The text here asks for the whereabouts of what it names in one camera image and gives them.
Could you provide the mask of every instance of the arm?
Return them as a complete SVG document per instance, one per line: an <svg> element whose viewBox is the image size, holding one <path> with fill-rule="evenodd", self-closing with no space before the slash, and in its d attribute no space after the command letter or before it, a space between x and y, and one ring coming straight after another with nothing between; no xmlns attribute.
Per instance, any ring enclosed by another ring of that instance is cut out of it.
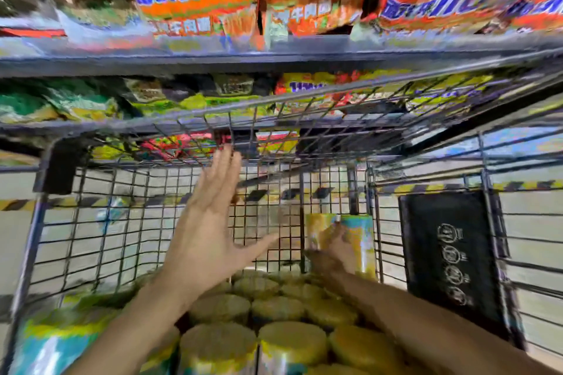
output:
<svg viewBox="0 0 563 375"><path fill-rule="evenodd" d="M342 228L326 252L308 256L327 286L351 301L409 354L456 375L554 375L559 372L457 314L351 271L354 251Z"/></svg>
<svg viewBox="0 0 563 375"><path fill-rule="evenodd" d="M216 151L178 220L161 271L64 375L133 375L179 317L206 290L264 253L277 234L238 247L228 233L241 156Z"/></svg>

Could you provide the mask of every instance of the metal wire basket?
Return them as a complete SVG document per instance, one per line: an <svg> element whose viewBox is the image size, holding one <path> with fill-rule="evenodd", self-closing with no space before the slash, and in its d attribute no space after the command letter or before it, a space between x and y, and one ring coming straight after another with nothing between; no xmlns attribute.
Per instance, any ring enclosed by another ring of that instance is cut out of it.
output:
<svg viewBox="0 0 563 375"><path fill-rule="evenodd" d="M561 313L549 307L561 309L563 298L563 242L552 221L563 213L551 208L563 188L553 171L563 155L563 99L559 61L545 55L159 118L3 127L9 140L49 138L4 370L34 304L60 302L84 284L119 287L163 263L202 166L227 142L245 158L229 215L233 239L280 233L255 267L306 271L305 214L370 214L380 281L518 347L563 357L554 340ZM180 135L188 145L178 145ZM163 140L174 145L158 146ZM458 202L453 219L448 200ZM437 215L416 225L424 211ZM524 219L546 227L523 231ZM432 249L423 246L428 238Z"/></svg>

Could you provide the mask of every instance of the hazard stripe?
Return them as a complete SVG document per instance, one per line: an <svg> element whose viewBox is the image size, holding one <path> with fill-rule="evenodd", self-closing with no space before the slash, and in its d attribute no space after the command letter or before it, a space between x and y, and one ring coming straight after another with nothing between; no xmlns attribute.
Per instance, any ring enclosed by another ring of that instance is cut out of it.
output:
<svg viewBox="0 0 563 375"><path fill-rule="evenodd" d="M479 184L469 187L470 190L479 190ZM445 191L462 191L467 187L464 184L402 184L384 185L377 187L379 195L405 195L405 194L430 194ZM520 191L548 191L563 189L563 180L547 181L510 181L507 183L493 184L493 189L497 192L520 192ZM131 208L143 208L150 206L183 206L190 198L191 193L184 195L167 194L156 195L146 199L135 197L131 202ZM310 202L331 202L342 198L349 198L348 189L341 185L340 190L333 188L318 187L314 190L305 189L303 191L305 203ZM358 196L365 199L365 188L358 187ZM282 190L245 190L245 193L238 194L237 205L244 205L247 202L259 204L279 204L299 200L299 189L286 188ZM32 211L35 206L34 200L0 200L0 211ZM72 209L72 208L107 208L108 197L82 196L80 201L76 197L59 197L49 199L48 209Z"/></svg>

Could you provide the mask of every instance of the forearm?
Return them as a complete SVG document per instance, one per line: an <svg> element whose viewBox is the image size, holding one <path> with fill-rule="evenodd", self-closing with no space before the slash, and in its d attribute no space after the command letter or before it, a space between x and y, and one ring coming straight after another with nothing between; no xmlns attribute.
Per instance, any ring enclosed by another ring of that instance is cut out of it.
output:
<svg viewBox="0 0 563 375"><path fill-rule="evenodd" d="M184 313L186 294L174 296L168 280L157 277L113 320L108 328L76 360L64 375L132 375L138 373L147 356Z"/></svg>
<svg viewBox="0 0 563 375"><path fill-rule="evenodd" d="M358 276L329 276L339 292L408 353L457 375L552 375L557 372L457 314Z"/></svg>

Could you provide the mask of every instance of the white icon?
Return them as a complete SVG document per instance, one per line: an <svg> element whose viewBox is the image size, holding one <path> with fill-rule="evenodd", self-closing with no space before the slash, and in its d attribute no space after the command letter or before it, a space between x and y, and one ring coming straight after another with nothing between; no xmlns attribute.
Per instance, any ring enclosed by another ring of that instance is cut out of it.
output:
<svg viewBox="0 0 563 375"><path fill-rule="evenodd" d="M455 265L448 265L445 270L446 279L453 284L462 284L464 281L463 273Z"/></svg>
<svg viewBox="0 0 563 375"><path fill-rule="evenodd" d="M448 244L442 247L442 258L447 263L457 264L461 260L461 254L456 248Z"/></svg>
<svg viewBox="0 0 563 375"><path fill-rule="evenodd" d="M447 294L457 304L459 304L459 305L466 305L467 304L467 297L465 295L465 292L463 292L457 286L450 286L447 289Z"/></svg>
<svg viewBox="0 0 563 375"><path fill-rule="evenodd" d="M457 229L451 224L438 227L438 239L445 243L454 243L458 239Z"/></svg>

